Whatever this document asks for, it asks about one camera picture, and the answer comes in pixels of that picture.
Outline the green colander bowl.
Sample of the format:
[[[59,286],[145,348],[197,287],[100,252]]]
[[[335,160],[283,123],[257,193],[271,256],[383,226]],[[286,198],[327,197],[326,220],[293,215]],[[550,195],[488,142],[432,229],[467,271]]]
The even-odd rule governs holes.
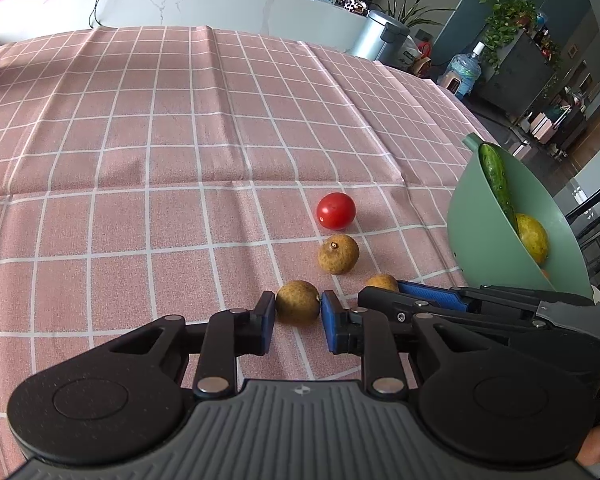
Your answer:
[[[482,170],[478,134],[463,143],[471,158],[452,194],[448,209],[451,252],[471,287],[508,286],[569,292],[590,299],[581,249],[571,226],[542,183],[522,162],[499,146],[512,203],[517,212],[538,220],[548,237],[548,256],[537,264],[493,194]]]

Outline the brown longan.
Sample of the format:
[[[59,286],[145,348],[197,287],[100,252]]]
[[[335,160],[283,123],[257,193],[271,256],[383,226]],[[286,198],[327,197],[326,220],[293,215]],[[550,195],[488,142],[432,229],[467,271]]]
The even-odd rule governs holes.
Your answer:
[[[390,290],[390,292],[400,290],[398,281],[390,274],[375,274],[365,282],[365,286]]]
[[[310,324],[320,315],[320,295],[309,282],[291,281],[277,292],[275,307],[280,322],[292,325]]]
[[[332,275],[349,273],[360,258],[358,243],[349,235],[337,234],[325,240],[318,251],[320,268]]]

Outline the red cherry tomato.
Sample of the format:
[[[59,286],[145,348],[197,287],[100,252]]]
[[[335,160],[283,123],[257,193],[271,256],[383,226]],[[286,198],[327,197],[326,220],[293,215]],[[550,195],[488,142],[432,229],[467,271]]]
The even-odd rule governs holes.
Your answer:
[[[325,195],[317,204],[316,218],[325,229],[344,230],[354,221],[356,206],[354,200],[344,193]]]

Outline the yellow-green pear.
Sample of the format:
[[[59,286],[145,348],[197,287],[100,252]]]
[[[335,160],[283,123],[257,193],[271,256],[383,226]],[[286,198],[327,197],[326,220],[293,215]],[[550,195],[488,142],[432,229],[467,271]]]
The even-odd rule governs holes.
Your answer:
[[[542,266],[550,252],[550,242],[542,224],[528,214],[516,214],[518,236],[524,248],[538,266]]]

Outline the green cucumber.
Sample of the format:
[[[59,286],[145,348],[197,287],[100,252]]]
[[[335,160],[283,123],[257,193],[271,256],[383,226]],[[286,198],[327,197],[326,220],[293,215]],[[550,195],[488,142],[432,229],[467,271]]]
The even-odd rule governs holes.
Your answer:
[[[483,143],[478,148],[478,156],[486,182],[510,225],[515,232],[518,232],[516,211],[509,192],[506,170],[500,152],[494,145]]]

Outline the pink checkered tablecloth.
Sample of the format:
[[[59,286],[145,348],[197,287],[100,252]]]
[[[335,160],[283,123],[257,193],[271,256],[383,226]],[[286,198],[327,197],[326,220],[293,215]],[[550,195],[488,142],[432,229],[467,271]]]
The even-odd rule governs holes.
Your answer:
[[[9,396],[38,370],[177,313],[293,280],[352,302],[374,274],[463,281],[446,212],[483,126],[431,82],[209,27],[65,32],[0,49],[0,479]],[[354,221],[323,228],[344,193]],[[318,265],[352,237],[346,274]]]

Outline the dark grey cabinet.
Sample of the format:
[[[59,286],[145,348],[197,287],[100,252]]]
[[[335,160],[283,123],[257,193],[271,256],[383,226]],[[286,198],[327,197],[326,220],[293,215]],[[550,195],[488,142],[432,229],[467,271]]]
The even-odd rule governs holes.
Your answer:
[[[498,54],[497,70],[483,66],[472,94],[519,119],[540,95],[555,73],[541,49],[525,32]]]

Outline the blue water jug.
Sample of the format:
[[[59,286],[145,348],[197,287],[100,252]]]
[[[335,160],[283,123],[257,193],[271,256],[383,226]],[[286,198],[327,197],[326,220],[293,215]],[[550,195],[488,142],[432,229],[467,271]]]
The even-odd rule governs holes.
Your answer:
[[[478,41],[470,53],[454,55],[443,74],[438,78],[437,84],[449,90],[459,100],[468,96],[481,76],[480,56],[483,49],[484,43]]]

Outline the silver trash bin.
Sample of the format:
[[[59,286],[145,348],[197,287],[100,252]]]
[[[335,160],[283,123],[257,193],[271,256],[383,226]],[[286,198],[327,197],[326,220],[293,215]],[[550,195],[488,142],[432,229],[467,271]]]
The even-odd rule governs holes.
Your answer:
[[[365,25],[350,55],[389,64],[400,52],[410,29],[402,22],[379,11],[370,11],[366,15]]]

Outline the hanging green plant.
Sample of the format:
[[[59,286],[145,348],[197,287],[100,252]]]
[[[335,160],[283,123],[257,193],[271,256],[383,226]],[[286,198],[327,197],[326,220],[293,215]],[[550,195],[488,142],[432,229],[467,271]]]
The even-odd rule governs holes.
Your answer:
[[[536,18],[536,6],[531,0],[480,0],[488,4],[491,14],[481,41],[484,43],[482,60],[494,73],[500,71],[502,61],[498,52],[511,44],[520,30],[526,29]]]

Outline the potted leafy plant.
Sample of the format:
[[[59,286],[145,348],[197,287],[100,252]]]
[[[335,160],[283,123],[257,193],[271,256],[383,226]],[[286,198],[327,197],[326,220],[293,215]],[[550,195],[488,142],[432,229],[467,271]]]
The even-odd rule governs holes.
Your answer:
[[[370,8],[374,11],[385,14],[393,18],[407,28],[413,28],[417,25],[441,26],[442,23],[430,18],[431,14],[442,12],[453,12],[454,8],[445,8],[444,6],[430,6],[424,3],[424,0],[384,0],[385,4],[376,2],[370,3]]]

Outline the white tv cabinet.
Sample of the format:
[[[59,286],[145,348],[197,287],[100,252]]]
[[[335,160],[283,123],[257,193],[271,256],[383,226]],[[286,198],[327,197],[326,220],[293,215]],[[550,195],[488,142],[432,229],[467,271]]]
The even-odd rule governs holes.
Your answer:
[[[352,48],[365,18],[317,0],[1,0],[0,44],[107,27],[210,26]]]

